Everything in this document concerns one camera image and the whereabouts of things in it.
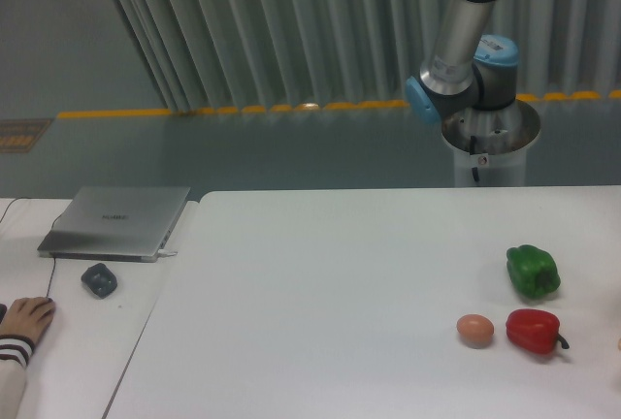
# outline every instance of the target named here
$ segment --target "silver laptop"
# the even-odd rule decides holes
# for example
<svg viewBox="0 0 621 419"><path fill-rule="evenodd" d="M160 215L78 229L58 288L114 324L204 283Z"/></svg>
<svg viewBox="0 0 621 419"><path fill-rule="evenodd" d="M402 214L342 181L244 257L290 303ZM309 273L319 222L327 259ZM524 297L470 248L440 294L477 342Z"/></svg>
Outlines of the silver laptop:
<svg viewBox="0 0 621 419"><path fill-rule="evenodd" d="M58 258L155 262L189 190L84 187L38 250Z"/></svg>

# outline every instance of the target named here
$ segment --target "human hand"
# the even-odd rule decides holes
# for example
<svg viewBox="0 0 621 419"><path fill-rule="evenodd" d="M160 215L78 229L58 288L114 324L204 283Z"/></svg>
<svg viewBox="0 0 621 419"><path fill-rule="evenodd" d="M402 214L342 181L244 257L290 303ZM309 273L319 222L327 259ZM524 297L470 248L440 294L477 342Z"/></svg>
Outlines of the human hand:
<svg viewBox="0 0 621 419"><path fill-rule="evenodd" d="M56 303L50 298L15 300L0 324L0 336L29 338L36 346L54 318Z"/></svg>

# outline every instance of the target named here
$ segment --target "egg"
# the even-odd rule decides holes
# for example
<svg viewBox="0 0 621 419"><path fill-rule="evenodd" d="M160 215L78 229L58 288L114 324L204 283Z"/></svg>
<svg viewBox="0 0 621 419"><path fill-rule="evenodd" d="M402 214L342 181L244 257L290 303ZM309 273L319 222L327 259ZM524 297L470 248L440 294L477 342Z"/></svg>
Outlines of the egg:
<svg viewBox="0 0 621 419"><path fill-rule="evenodd" d="M482 348L492 342L494 324L482 315L468 314L457 321L457 332L468 346Z"/></svg>

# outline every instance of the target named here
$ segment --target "green bell pepper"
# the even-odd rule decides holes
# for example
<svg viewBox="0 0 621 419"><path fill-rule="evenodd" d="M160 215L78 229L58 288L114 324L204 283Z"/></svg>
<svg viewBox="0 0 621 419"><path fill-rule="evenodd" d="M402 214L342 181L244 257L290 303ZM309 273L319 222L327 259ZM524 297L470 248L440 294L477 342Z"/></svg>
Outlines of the green bell pepper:
<svg viewBox="0 0 621 419"><path fill-rule="evenodd" d="M552 293L561 285L552 256L529 244L507 251L507 270L515 290L533 300Z"/></svg>

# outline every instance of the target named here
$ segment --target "vertical blind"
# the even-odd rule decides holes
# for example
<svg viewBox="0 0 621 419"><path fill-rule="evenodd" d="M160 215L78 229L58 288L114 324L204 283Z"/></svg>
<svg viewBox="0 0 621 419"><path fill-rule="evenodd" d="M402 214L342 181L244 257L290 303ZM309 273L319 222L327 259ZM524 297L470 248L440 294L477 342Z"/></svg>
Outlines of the vertical blind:
<svg viewBox="0 0 621 419"><path fill-rule="evenodd" d="M118 0L171 110L403 98L447 0ZM500 0L520 92L621 88L621 0Z"/></svg>

